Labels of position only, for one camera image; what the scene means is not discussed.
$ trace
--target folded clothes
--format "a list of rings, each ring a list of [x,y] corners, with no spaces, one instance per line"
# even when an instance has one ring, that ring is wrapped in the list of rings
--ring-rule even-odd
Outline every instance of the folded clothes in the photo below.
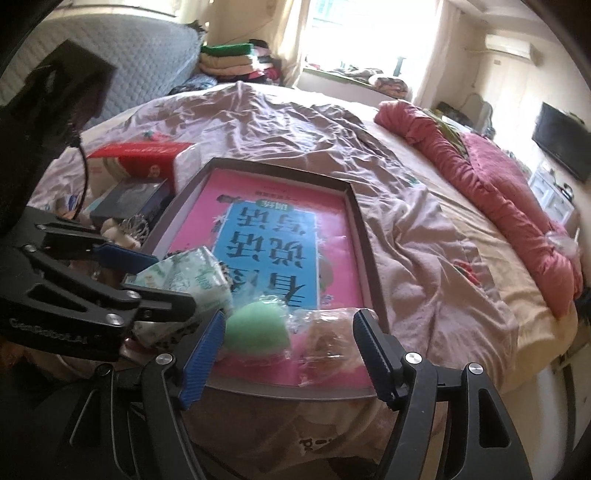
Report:
[[[265,69],[265,75],[271,80],[279,80],[281,72],[277,68],[272,67],[270,69]]]
[[[256,68],[253,65],[237,65],[236,67],[228,67],[227,69],[213,69],[204,63],[199,63],[199,70],[217,77],[235,77],[236,75],[248,75],[254,72]]]
[[[249,82],[249,83],[267,83],[267,76],[260,71],[249,73],[248,75],[234,75],[231,77],[218,77],[220,82]]]
[[[254,52],[257,57],[270,57],[271,56],[271,50],[269,50],[268,48],[265,48],[265,47],[257,47],[255,45]]]
[[[250,43],[235,43],[230,45],[216,45],[201,47],[201,53],[212,57],[237,57],[240,55],[254,55],[254,47]]]
[[[258,62],[254,55],[239,55],[232,57],[212,57],[207,53],[199,56],[199,61],[212,69],[227,69],[241,65],[254,65]]]

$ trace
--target pink book cover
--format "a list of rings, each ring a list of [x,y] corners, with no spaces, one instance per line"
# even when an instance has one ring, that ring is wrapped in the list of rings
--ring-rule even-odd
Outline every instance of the pink book cover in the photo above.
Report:
[[[276,295],[291,310],[363,307],[345,199],[274,177],[213,170],[168,251],[202,245],[229,267],[235,307]],[[291,335],[291,355],[247,364],[229,355],[213,373],[263,384],[297,386],[305,330]],[[364,367],[341,372],[322,387],[365,388]]]

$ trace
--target green towel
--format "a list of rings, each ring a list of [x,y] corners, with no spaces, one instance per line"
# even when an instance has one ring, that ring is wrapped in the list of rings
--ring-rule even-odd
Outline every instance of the green towel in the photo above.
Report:
[[[212,57],[239,57],[240,55],[254,55],[251,43],[235,43],[230,45],[216,45],[201,47],[201,53],[207,53]]]

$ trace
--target quilted mattress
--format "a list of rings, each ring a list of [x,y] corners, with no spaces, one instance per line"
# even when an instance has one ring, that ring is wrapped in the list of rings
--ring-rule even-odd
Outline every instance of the quilted mattress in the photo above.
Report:
[[[66,39],[117,67],[101,116],[85,128],[162,97],[183,83],[197,64],[202,42],[185,25],[136,15],[79,14],[45,20],[2,75],[0,105],[8,103],[30,71]]]

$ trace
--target wall-mounted tv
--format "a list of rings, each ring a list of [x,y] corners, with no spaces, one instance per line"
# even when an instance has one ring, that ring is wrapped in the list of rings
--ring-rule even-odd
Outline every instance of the wall-mounted tv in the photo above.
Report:
[[[577,180],[591,174],[591,133],[574,118],[542,104],[532,140]]]

